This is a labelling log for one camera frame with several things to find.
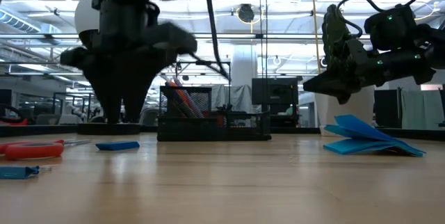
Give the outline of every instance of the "white robot head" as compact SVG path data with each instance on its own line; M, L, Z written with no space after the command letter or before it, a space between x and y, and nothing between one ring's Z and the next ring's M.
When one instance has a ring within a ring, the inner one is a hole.
M82 43L88 47L91 33L99 30L99 11L91 7L92 0L80 0L74 14L76 32Z

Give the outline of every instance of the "blue cloth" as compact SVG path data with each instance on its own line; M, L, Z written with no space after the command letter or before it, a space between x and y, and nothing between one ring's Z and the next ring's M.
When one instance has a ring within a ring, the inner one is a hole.
M28 179L38 173L38 166L0 166L0 179Z
M98 143L96 144L96 147L100 150L118 151L131 148L139 148L139 143L137 141L119 141L113 143Z
M425 154L424 151L378 131L353 115L340 115L335 117L335 120L338 125L327 125L325 129L348 139L324 145L327 150L338 154L377 150L391 150L414 157L422 157Z

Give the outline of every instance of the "ceiling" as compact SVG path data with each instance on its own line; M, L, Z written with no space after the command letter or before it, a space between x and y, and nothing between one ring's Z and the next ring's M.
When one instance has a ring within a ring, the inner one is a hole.
M29 60L30 62L57 63L58 56L63 50L80 45L74 28L74 11L78 1L3 0L3 3L0 5L0 12L7 12L20 18L22 22L26 22L39 29L40 33L71 33L72 35L70 36L71 39L58 40L59 45L55 47L44 40L7 39L7 33L25 34L27 32L23 28L16 29L8 24L0 23L0 33L3 33L0 38L0 45L3 45L3 54L0 56L0 59L4 61ZM206 0L152 1L156 2L161 9L161 22L174 22L196 35L210 33ZM267 60L268 73L303 72L313 74L317 71L316 41L314 37L308 40L298 40L296 38L299 38L300 36L298 35L300 34L313 35L315 31L321 33L320 26L327 7L332 3L339 3L340 1L316 0L316 12L315 16L312 16L314 9L312 0L213 0L216 28L219 36L223 34L248 35L246 36L247 38L221 37L219 39L220 55L226 61L230 61L235 54L237 45L255 45L256 51L252 55L252 59L258 58L259 73L265 71L266 62L264 60ZM398 3L406 3L409 0L373 1L379 7L388 9ZM246 24L237 17L236 11L241 4L250 4L252 6L256 23ZM444 9L444 0L417 0L412 5L412 10L416 14L418 23L427 23L436 28L444 20ZM374 13L374 9L364 0L352 0L343 7L344 17L361 27L363 27L365 19ZM252 36L252 34L256 33L278 34L276 38L268 41L267 54L264 51L264 41L261 42L249 37L249 35ZM323 55L322 44L318 44L318 50L320 55ZM208 35L199 39L197 55L209 60L214 59L212 44ZM181 56L180 60L187 61L188 57ZM71 67L62 67L60 65L48 65L47 67L57 73L80 73L80 70ZM172 70L164 71L167 75L173 72ZM227 83L223 78L211 75L212 71L205 70L204 67L190 65L183 71L184 74L187 72L190 74L206 72L208 74L206 76L191 75L187 83ZM59 77L65 77L65 79L70 81L83 81L81 75L59 75ZM154 81L155 85L162 83L163 80L160 77Z

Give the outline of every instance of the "wooden table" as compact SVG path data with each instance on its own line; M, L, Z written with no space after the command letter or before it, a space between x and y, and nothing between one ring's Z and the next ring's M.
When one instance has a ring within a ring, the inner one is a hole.
M87 144L61 158L19 162L54 169L0 180L0 223L445 223L445 143L409 141L428 152L412 158L341 156L323 149L335 138L318 135L215 143L89 138L141 147L99 152Z

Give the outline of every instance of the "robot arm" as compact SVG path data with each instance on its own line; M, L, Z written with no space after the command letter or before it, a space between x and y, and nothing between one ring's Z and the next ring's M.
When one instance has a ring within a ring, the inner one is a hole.
M367 0L379 12L364 24L373 45L369 51L359 41L362 29L341 15L339 6L346 1L327 10L322 25L327 69L303 84L306 91L335 96L345 104L363 87L405 77L414 77L420 85L432 79L433 68L445 69L445 31L416 25L410 8L416 0L389 10ZM347 24L359 33L351 35Z
M213 48L219 70L216 28L209 5ZM178 54L198 58L192 34L171 23L158 24L159 7L150 0L81 0L75 21L85 47L65 51L60 62L83 70L108 123L117 123L121 100L126 120L138 122L147 90L155 76L176 62Z

